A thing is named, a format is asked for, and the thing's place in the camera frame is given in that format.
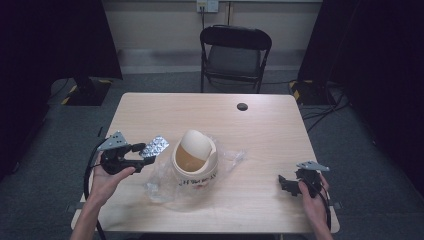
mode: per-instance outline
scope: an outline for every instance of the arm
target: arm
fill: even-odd
[[[94,168],[91,193],[81,210],[71,240],[92,239],[100,208],[113,195],[121,180],[134,173],[135,168],[129,167],[115,175],[109,175],[101,166]]]
[[[329,185],[325,180],[324,176],[320,174],[321,181],[323,183],[323,188],[328,191]],[[324,203],[319,196],[311,198],[309,195],[308,187],[302,181],[299,182],[299,188],[303,196],[303,208],[305,210],[306,216],[309,219],[309,222],[314,230],[315,236],[318,240],[332,240],[333,236],[331,235],[330,230],[327,226],[327,214],[325,212]],[[323,196],[327,196],[325,190],[321,190]]]

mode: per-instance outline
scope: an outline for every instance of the electrical outlet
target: electrical outlet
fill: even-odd
[[[202,8],[203,8],[203,12],[208,12],[208,1],[207,0],[197,0],[197,4],[196,4],[196,9],[197,12],[202,12]]]
[[[219,1],[218,0],[208,0],[208,11],[207,12],[218,12]]]

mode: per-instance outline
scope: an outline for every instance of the wall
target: wall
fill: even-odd
[[[195,1],[106,1],[109,26],[119,49],[198,49],[202,18]],[[321,3],[220,2],[205,15],[205,26],[259,28],[273,39],[273,50],[306,49]]]

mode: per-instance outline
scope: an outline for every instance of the black cable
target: black cable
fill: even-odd
[[[98,164],[92,166],[91,168],[95,168],[95,167],[100,166],[100,165],[102,165],[102,164],[101,163],[98,163]]]
[[[309,120],[312,118],[317,118],[317,117],[321,117],[329,112],[331,112],[331,109],[317,109],[317,110],[322,110],[321,112],[310,112],[305,114],[305,116],[302,117],[303,120]]]
[[[345,108],[345,107],[347,107],[348,105],[349,105],[349,102],[347,102],[344,106],[342,106],[342,107],[340,107],[340,108],[337,108],[337,106],[340,104],[340,102],[342,101],[342,99],[343,99],[343,96],[345,95],[345,93],[343,93],[343,94],[341,94],[340,95],[340,97],[339,97],[339,99],[337,100],[337,102],[336,102],[336,104],[335,104],[335,106],[331,106],[330,108],[328,108],[327,110],[324,110],[322,113],[316,113],[315,115],[312,115],[312,116],[307,116],[307,115],[305,115],[305,116],[303,116],[302,117],[302,119],[303,120],[307,120],[307,119],[311,119],[311,118],[315,118],[315,117],[320,117],[321,116],[321,118],[319,118],[315,123],[313,123],[312,124],[312,126],[311,127],[309,127],[308,128],[308,130],[306,131],[306,132],[309,132],[309,131],[311,131],[312,130],[312,128],[314,128],[322,119],[324,119],[326,116],[328,116],[330,113],[333,113],[333,112],[336,112],[336,111],[338,111],[338,110],[340,110],[340,109],[342,109],[342,108]]]
[[[200,13],[202,15],[202,29],[205,29],[205,7],[200,7]]]
[[[231,15],[231,2],[228,2],[228,14],[227,14],[227,25],[230,25],[230,15]]]
[[[85,200],[87,200],[88,199],[88,196],[90,195],[90,192],[89,192],[89,182],[90,182],[91,171],[93,170],[93,168],[95,166],[98,166],[98,165],[93,165],[92,166],[92,161],[94,159],[94,155],[96,155],[97,148],[100,145],[102,145],[102,143],[104,143],[105,141],[106,141],[106,139],[103,139],[99,144],[96,145],[96,147],[91,152],[90,158],[88,159],[87,167],[85,168],[85,173],[84,173],[84,197],[85,197]],[[106,240],[105,233],[103,232],[103,229],[102,229],[102,226],[100,225],[99,220],[97,220],[96,228],[97,228],[97,232],[100,235],[100,239]]]
[[[326,106],[314,106],[314,105],[299,106],[299,110],[305,110],[305,109],[328,110],[328,107],[326,107]]]
[[[333,111],[336,111],[335,108],[340,104],[343,96],[345,95],[345,92],[343,91],[343,93],[340,95],[340,97],[338,98],[338,100],[335,102],[336,103],[335,106],[333,106],[333,104],[331,104],[331,102],[330,102],[330,91],[329,91],[329,88],[342,88],[343,86],[342,85],[335,84],[335,83],[332,83],[331,85],[332,86],[330,86],[330,83],[327,83],[326,84],[326,87],[325,87],[326,98],[327,98],[326,100],[327,100],[328,104],[330,105],[330,107],[328,107],[326,109],[320,109],[320,110],[323,110],[320,113],[308,113],[308,114],[306,114],[305,116],[302,117],[303,120],[307,120],[307,119],[310,119],[310,118],[320,117],[322,115],[325,115],[328,111],[332,111],[332,110]],[[313,107],[312,106],[310,106],[310,107],[301,106],[301,108],[299,108],[299,110],[312,109],[312,108],[317,109],[318,107],[316,107],[316,106],[313,106]]]
[[[327,189],[325,189],[324,188],[324,185],[323,184],[321,184],[321,187],[322,187],[322,189],[324,189],[324,192],[325,192],[325,196],[327,197],[327,201],[325,201],[325,199],[324,199],[324,197],[321,195],[321,193],[320,193],[320,195],[321,195],[321,199],[324,201],[324,202],[326,202],[326,204],[327,204],[327,207],[326,207],[326,209],[325,209],[325,211],[326,211],[326,213],[327,213],[327,225],[329,226],[329,230],[331,230],[331,212],[330,212],[330,199],[329,199],[329,196],[328,196],[328,192],[327,192]]]
[[[330,204],[328,199],[326,200],[324,196],[322,196],[322,193],[318,192],[319,196],[321,197],[322,203],[324,204],[325,213],[327,214],[327,226],[328,229],[331,231],[331,212],[330,212]]]

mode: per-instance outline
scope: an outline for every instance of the gray carpet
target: gray carpet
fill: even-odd
[[[49,101],[45,124],[22,159],[19,171],[0,183],[0,239],[68,239],[73,213],[67,212],[67,206],[81,197],[88,157],[105,137],[122,94],[199,92],[199,76],[198,72],[125,75],[124,81],[112,84],[100,107],[60,105],[73,82],[64,85],[66,80],[58,80],[52,86],[52,93],[56,94]],[[296,76],[296,71],[268,71],[261,93],[288,94],[287,84],[281,82]],[[207,83],[206,92],[254,90],[251,86]],[[340,90],[333,93],[336,98],[340,96]],[[311,116],[327,108],[300,109],[303,116]],[[306,120],[306,128],[317,119]],[[318,161],[332,170],[325,175],[332,199],[343,205],[336,211],[341,230],[334,234],[335,239],[424,238],[422,198],[396,164],[373,145],[366,123],[352,108],[329,114],[311,129],[309,136]],[[139,236],[106,235],[108,239]],[[284,239],[305,238],[314,239],[311,235],[288,235]]]

